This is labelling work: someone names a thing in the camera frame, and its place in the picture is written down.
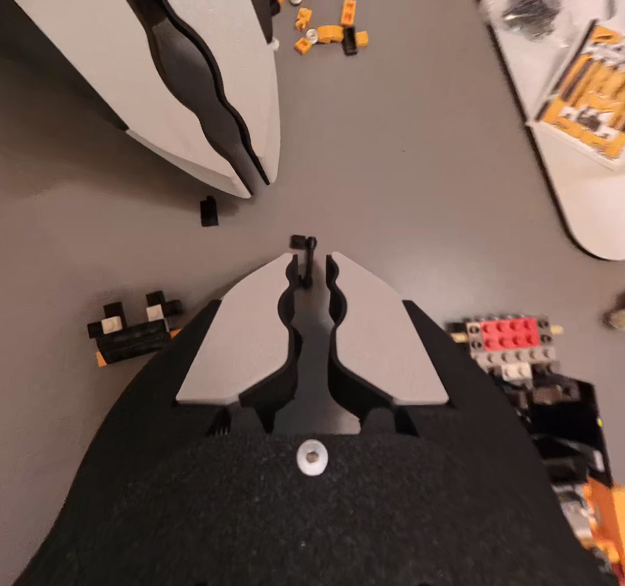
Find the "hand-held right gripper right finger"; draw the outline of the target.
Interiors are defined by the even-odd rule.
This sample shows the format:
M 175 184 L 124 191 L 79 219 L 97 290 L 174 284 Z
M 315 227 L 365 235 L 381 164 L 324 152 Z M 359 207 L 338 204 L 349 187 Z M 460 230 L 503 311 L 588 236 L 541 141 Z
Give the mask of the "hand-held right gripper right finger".
M 326 256 L 332 318 L 327 383 L 360 423 L 374 409 L 440 406 L 449 395 L 398 292 L 339 252 Z

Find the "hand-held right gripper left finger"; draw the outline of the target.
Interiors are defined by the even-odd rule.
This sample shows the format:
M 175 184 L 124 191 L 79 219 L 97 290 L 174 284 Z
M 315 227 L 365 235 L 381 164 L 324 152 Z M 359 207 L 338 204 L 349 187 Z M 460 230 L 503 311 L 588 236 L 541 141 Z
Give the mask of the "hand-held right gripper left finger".
M 298 386 L 301 336 L 293 328 L 297 255 L 284 253 L 237 282 L 215 316 L 176 394 L 179 405 L 252 409 L 266 433 Z

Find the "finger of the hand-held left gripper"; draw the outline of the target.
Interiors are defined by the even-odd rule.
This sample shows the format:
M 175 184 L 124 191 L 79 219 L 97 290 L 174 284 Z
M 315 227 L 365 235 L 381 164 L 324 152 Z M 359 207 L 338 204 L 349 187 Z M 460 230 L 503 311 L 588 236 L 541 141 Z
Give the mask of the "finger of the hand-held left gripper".
M 126 134 L 217 190 L 249 199 L 234 144 L 208 137 L 170 90 L 128 0 L 13 0 L 123 122 Z
M 164 0 L 206 54 L 262 180 L 276 181 L 281 148 L 270 0 Z

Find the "black lego lever piece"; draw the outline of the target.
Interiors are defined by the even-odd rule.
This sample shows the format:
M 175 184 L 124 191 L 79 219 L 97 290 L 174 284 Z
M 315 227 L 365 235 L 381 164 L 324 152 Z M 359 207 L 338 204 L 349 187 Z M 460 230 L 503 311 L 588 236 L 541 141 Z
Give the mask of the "black lego lever piece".
M 314 253 L 317 243 L 317 238 L 314 236 L 294 234 L 290 238 L 290 247 L 304 252 L 304 273 L 299 275 L 299 286 L 306 291 L 313 286 Z

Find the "scattered orange lego pieces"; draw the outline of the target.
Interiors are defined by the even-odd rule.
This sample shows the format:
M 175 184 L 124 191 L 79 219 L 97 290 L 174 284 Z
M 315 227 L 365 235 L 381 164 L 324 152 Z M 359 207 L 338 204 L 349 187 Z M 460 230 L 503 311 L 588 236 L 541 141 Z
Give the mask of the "scattered orange lego pieces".
M 313 0 L 302 0 L 300 5 L 293 6 L 289 0 L 268 0 L 270 22 L 273 22 L 274 18 L 288 7 L 294 8 L 293 29 L 298 34 L 298 38 L 294 43 L 294 51 L 299 55 L 307 55 L 314 46 L 338 44 L 342 49 L 342 29 L 345 26 L 354 26 L 359 50 L 368 46 L 368 32 L 366 30 L 357 30 L 355 25 L 357 0 L 343 0 L 340 4 L 337 22 L 333 24 L 320 24 L 319 20 L 315 19 L 312 3 Z M 309 28 L 317 28 L 319 41 L 316 44 L 311 44 L 306 39 L 306 32 Z

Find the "black lego subassembly white studs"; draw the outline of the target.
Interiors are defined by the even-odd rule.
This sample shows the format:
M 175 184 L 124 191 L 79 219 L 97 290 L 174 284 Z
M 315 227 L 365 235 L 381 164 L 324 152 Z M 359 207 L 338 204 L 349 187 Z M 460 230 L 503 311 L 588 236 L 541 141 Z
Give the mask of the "black lego subassembly white studs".
M 103 306 L 104 317 L 87 326 L 90 340 L 97 346 L 99 368 L 156 353 L 167 347 L 178 334 L 171 321 L 184 313 L 182 301 L 167 300 L 162 291 L 146 294 L 146 320 L 129 325 L 122 302 Z

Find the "red grey lego assembly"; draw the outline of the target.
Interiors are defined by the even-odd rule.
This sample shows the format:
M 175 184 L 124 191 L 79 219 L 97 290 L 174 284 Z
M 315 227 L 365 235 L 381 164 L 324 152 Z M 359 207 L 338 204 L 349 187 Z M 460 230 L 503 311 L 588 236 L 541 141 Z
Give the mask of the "red grey lego assembly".
M 555 339 L 563 328 L 547 317 L 474 317 L 449 322 L 446 330 L 483 371 L 506 382 L 529 385 L 559 371 Z

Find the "black lego base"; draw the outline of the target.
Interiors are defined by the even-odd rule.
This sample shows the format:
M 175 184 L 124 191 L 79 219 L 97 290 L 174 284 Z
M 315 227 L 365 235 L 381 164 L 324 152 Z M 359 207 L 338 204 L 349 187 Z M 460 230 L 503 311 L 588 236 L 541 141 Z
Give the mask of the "black lego base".
M 612 488 L 603 421 L 592 384 L 561 374 L 495 381 L 529 434 L 552 486 L 583 485 L 593 479 Z

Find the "orange lego assembly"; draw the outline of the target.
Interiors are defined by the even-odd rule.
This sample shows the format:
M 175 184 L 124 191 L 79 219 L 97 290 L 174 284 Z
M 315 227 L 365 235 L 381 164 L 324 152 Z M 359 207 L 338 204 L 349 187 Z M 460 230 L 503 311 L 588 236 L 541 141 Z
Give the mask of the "orange lego assembly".
M 604 573 L 624 585 L 624 486 L 588 478 L 552 489 L 575 538 Z

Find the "orange lego instruction booklet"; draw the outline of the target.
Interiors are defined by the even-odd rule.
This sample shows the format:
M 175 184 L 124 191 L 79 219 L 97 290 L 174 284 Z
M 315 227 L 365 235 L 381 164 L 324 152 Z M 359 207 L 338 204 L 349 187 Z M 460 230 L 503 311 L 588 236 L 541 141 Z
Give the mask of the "orange lego instruction booklet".
M 530 123 L 611 170 L 624 167 L 624 31 L 591 20 Z

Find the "white tray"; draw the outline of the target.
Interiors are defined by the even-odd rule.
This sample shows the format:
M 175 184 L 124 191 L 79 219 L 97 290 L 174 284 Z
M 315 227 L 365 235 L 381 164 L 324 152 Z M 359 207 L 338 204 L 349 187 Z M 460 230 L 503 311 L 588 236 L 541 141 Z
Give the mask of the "white tray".
M 530 125 L 554 76 L 589 24 L 562 46 L 551 41 L 528 41 L 498 31 L 486 21 L 568 233 L 587 253 L 605 261 L 623 261 L 624 168 L 611 170 L 561 138 Z M 624 31 L 624 8 L 616 20 L 605 22 Z

